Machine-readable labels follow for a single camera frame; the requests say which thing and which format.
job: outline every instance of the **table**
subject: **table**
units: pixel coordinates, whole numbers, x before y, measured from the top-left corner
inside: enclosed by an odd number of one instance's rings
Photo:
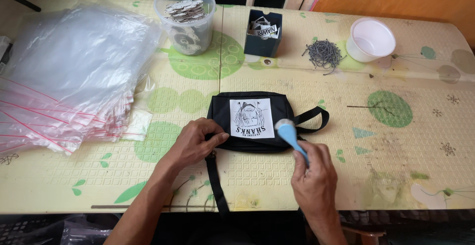
[[[28,1],[47,12],[78,0]],[[158,19],[152,0],[108,1]],[[328,39],[345,56],[359,16],[258,8],[283,15],[282,42],[270,59],[243,54],[250,9],[217,5],[205,54],[178,54],[169,41],[157,49],[145,142],[85,142],[69,158],[46,149],[0,157],[0,213],[123,212],[181,128],[206,116],[212,95],[247,90],[286,94],[295,114],[316,105],[329,111],[328,125],[303,137],[330,148],[337,209],[475,207],[475,57],[455,26],[381,18],[396,37],[393,55],[367,64],[347,57],[323,76],[327,70],[301,56],[305,45]],[[15,40],[30,12],[0,0],[0,35]],[[406,116],[382,111],[391,105]],[[217,164],[231,211],[297,209],[291,151],[217,150]],[[164,211],[217,211],[204,161],[183,170],[172,189]]]

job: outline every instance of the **soft brush bristles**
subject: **soft brush bristles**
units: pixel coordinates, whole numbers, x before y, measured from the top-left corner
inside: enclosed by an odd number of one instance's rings
[[[291,126],[295,126],[294,121],[289,120],[289,119],[280,119],[278,122],[276,122],[276,125],[274,125],[275,130],[279,130],[279,127],[283,124],[289,124]]]

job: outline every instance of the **snowflake pattern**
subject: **snowflake pattern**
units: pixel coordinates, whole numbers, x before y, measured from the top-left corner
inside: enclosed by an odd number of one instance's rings
[[[442,112],[438,109],[432,109],[432,113],[435,114],[437,117],[442,117]]]
[[[3,158],[0,158],[0,164],[4,164],[4,163],[7,163],[6,165],[9,165],[11,163],[11,160],[13,160],[14,158],[18,158],[18,154],[14,153],[13,155],[10,155],[10,156],[5,156]]]
[[[452,155],[452,156],[455,156],[455,151],[456,149],[453,148],[450,143],[446,143],[446,144],[442,144],[442,147],[440,147],[440,149],[445,153],[446,156],[449,156],[449,155]]]
[[[452,104],[459,104],[460,99],[458,97],[455,97],[455,95],[447,95],[447,100],[452,102]]]

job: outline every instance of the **person's left hand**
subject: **person's left hand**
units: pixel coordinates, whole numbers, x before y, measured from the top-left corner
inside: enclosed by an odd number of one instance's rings
[[[215,135],[205,141],[205,135],[214,133]],[[193,165],[204,159],[217,146],[229,138],[228,133],[224,133],[212,119],[199,118],[190,121],[181,130],[175,144],[163,156],[173,162],[179,169],[188,165]]]

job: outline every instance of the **stack of plastic bags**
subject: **stack of plastic bags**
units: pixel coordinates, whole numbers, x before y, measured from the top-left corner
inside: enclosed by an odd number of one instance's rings
[[[0,153],[117,141],[160,26],[94,3],[25,20],[0,77]]]

